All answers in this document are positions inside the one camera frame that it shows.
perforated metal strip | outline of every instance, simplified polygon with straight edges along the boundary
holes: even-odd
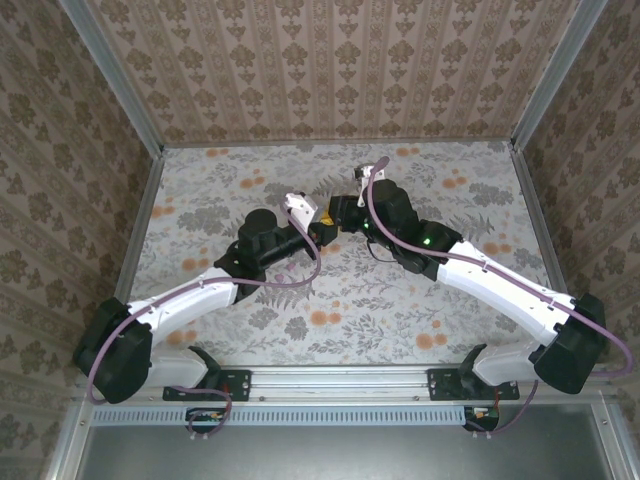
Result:
[[[96,407],[92,426],[185,425],[186,407]],[[463,425],[464,407],[254,407],[236,406],[228,425]]]

purple cable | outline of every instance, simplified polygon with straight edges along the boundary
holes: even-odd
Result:
[[[204,286],[204,285],[213,285],[215,283],[233,282],[235,284],[256,285],[258,287],[298,288],[298,287],[307,285],[308,283],[311,283],[320,274],[320,267],[321,267],[320,251],[318,250],[318,247],[316,247],[316,244],[313,241],[313,239],[300,226],[298,221],[295,218],[293,218],[289,212],[287,212],[287,209],[284,206],[284,204],[280,205],[280,210],[282,210],[282,213],[284,213],[285,217],[287,217],[287,220],[289,221],[289,223],[291,223],[296,228],[296,230],[298,230],[300,235],[302,235],[302,238],[304,238],[305,241],[309,244],[309,247],[311,247],[311,251],[316,257],[316,269],[309,278],[305,280],[301,280],[299,282],[294,282],[294,283],[275,283],[275,282],[259,282],[257,280],[248,280],[246,278],[218,277],[218,278],[209,278],[207,280],[204,280],[203,282],[201,282],[202,285]],[[173,298],[179,295],[182,295],[185,292],[194,290],[196,288],[201,288],[201,283],[197,282],[197,283],[193,283],[190,285],[186,285],[182,288],[179,288],[175,292],[172,292],[169,295],[166,295],[158,299],[157,301],[151,303],[150,305],[147,305],[146,307],[138,310],[136,313],[128,317],[126,320],[124,320],[120,325],[118,325],[115,328],[115,330],[111,333],[111,335],[107,337],[107,340],[102,344],[102,347],[98,351],[98,354],[96,355],[96,359],[94,360],[93,365],[91,366],[89,375],[87,376],[88,377],[87,378],[87,398],[92,404],[102,405],[106,403],[106,400],[99,400],[93,396],[93,383],[96,379],[96,373],[98,372],[98,367],[100,366],[100,363],[104,359],[104,356],[106,355],[107,350],[109,350],[109,347],[111,347],[111,344],[115,341],[116,338],[118,338],[118,335],[120,335],[122,331],[131,324],[131,322],[133,322],[134,320],[137,320],[145,313],[151,311],[152,308],[158,308],[162,304],[168,302],[169,300],[172,300]]]
[[[531,388],[531,392],[529,393],[529,396],[527,397],[527,399],[524,401],[524,403],[522,404],[522,408],[520,409],[520,411],[518,411],[518,413],[516,414],[515,417],[513,417],[511,419],[511,421],[509,423],[507,423],[506,425],[503,425],[500,428],[496,428],[495,430],[491,431],[491,432],[487,432],[484,428],[482,428],[480,425],[478,425],[476,422],[473,422],[471,420],[467,420],[467,424],[471,425],[472,427],[477,428],[478,430],[480,430],[481,432],[486,432],[487,433],[487,437],[489,435],[498,435],[499,433],[503,433],[506,432],[507,430],[509,430],[511,427],[513,427],[516,422],[518,420],[520,420],[520,417],[522,417],[522,415],[524,414],[525,410],[529,407],[529,405],[531,404],[531,400],[533,400],[533,397],[536,394],[536,391],[538,390],[538,381],[535,380],[533,382],[533,387]]]
[[[216,425],[213,430],[211,430],[210,432],[207,432],[207,435],[213,435],[214,433],[217,433],[222,428],[222,426],[225,423],[227,423],[227,421],[229,420],[229,417],[231,416],[231,408],[232,408],[233,402],[231,401],[231,395],[229,395],[227,392],[223,392],[222,390],[215,390],[213,388],[185,388],[180,386],[172,386],[171,388],[184,393],[211,393],[214,395],[219,395],[227,401],[227,406],[225,408],[222,420],[220,420],[218,425]],[[210,409],[203,408],[195,412],[191,412],[191,416],[189,417],[189,424],[187,425],[187,429],[189,430],[189,433],[191,434],[196,433],[193,431],[193,421],[195,420],[195,418],[199,415],[202,415],[203,413],[207,413],[210,411],[211,411]]]
[[[384,169],[384,167],[386,167],[388,164],[389,164],[389,157],[384,156],[380,160],[378,160],[376,162],[375,166],[373,167],[373,170],[371,171],[370,182],[367,185],[367,202],[369,204],[369,213],[371,213],[371,218],[373,218],[373,221],[375,222],[376,226],[380,229],[380,231],[389,240],[391,240],[396,245],[399,245],[400,247],[402,247],[402,248],[404,248],[406,250],[409,250],[411,252],[421,253],[423,255],[430,255],[432,257],[440,257],[440,258],[449,258],[449,259],[452,259],[452,260],[460,260],[462,262],[467,262],[467,263],[471,263],[473,265],[477,265],[479,267],[483,267],[483,269],[498,275],[499,277],[503,278],[504,280],[507,280],[508,282],[512,283],[513,285],[515,285],[517,287],[520,287],[525,292],[530,293],[531,295],[533,295],[536,298],[539,298],[543,302],[545,302],[545,303],[547,303],[549,305],[552,304],[553,299],[551,297],[548,297],[547,295],[544,295],[544,294],[536,291],[535,289],[531,288],[529,285],[527,285],[525,283],[522,283],[517,278],[513,278],[507,272],[505,272],[503,270],[500,270],[499,268],[496,268],[493,265],[485,265],[485,263],[482,262],[481,260],[478,260],[478,259],[473,258],[473,257],[468,257],[466,255],[460,255],[460,254],[457,254],[457,253],[448,253],[448,252],[438,252],[438,251],[435,251],[435,250],[429,250],[429,249],[426,249],[426,248],[416,247],[416,246],[410,245],[410,244],[408,244],[406,242],[403,242],[402,240],[400,240],[399,238],[394,236],[382,224],[382,221],[380,220],[380,217],[378,217],[378,214],[376,213],[375,208],[373,206],[373,184],[375,183],[373,181],[373,179],[375,178],[376,174],[380,170]],[[588,327],[592,328],[593,330],[595,330],[599,334],[601,334],[604,337],[608,338],[611,342],[613,342],[616,346],[618,346],[620,348],[620,350],[622,350],[622,353],[624,354],[624,356],[626,358],[626,361],[627,361],[626,365],[623,368],[621,368],[619,370],[614,370],[614,371],[593,372],[592,373],[593,376],[596,376],[596,377],[622,377],[624,375],[630,374],[633,371],[633,363],[634,363],[633,353],[631,353],[631,350],[629,349],[629,347],[627,347],[627,345],[622,340],[620,340],[618,337],[616,337],[613,333],[609,332],[606,328],[601,327],[600,325],[598,325],[597,323],[595,323],[592,320],[588,319],[587,317],[585,317],[581,313],[578,313],[575,310],[567,308],[562,304],[555,304],[554,303],[552,305],[552,308],[557,308],[561,312],[564,312],[567,315],[575,318],[576,320],[581,321],[582,323],[584,323]]]

